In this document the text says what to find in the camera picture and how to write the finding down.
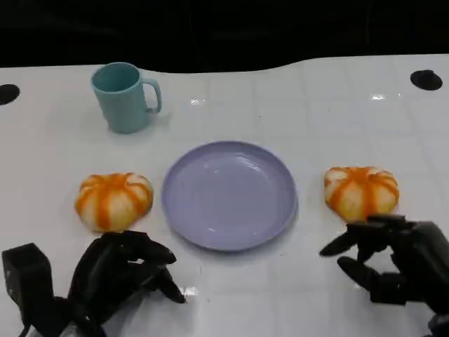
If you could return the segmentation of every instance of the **mini pumpkin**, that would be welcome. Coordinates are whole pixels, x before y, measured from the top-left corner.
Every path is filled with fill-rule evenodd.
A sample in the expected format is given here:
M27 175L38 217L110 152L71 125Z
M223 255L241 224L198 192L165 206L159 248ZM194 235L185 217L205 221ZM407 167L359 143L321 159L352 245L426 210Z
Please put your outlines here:
M91 175L79 189L75 209L81 220L97 232L125 230L153 204L150 182L135 173Z
M390 172L368 167L332 167L324 176L327 205L345 221L389 213L398 204L399 189Z

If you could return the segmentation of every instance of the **ceramic mug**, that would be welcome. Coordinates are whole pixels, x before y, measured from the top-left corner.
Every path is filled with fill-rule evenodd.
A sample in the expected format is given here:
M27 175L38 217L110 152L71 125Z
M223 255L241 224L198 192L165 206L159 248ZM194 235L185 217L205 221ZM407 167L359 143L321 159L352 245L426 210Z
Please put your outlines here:
M117 133L139 131L149 123L149 113L161 111L162 94L157 81L143 79L139 69L129 63L101 67L92 75L91 84L109 128ZM156 91L157 107L147 106L143 84Z

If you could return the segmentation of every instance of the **tiled table surface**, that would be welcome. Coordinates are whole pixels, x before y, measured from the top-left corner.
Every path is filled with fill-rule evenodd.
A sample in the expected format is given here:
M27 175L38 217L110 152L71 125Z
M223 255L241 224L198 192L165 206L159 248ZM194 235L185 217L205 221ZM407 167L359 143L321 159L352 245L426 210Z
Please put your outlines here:
M434 220L449 234L449 56L339 58L233 74L159 74L163 112L133 135L107 130L89 85L97 66L0 69L20 97L0 107L0 250L35 242L49 257L57 295L94 236L74 211L79 183L92 173L135 171L154 184L152 212L135 230L170 247L170 268L189 303L152 295L106 324L110 337L410 337L431 312L372 305L334 260L318 256L343 222L323 201L331 166L375 165L398 178L398 211ZM443 88L409 80L433 69ZM266 147L287 164L300 194L296 223L273 242L236 255L198 249L173 234L161 210L169 166L212 140ZM388 253L371 265L393 270ZM0 332L21 330L0 286Z

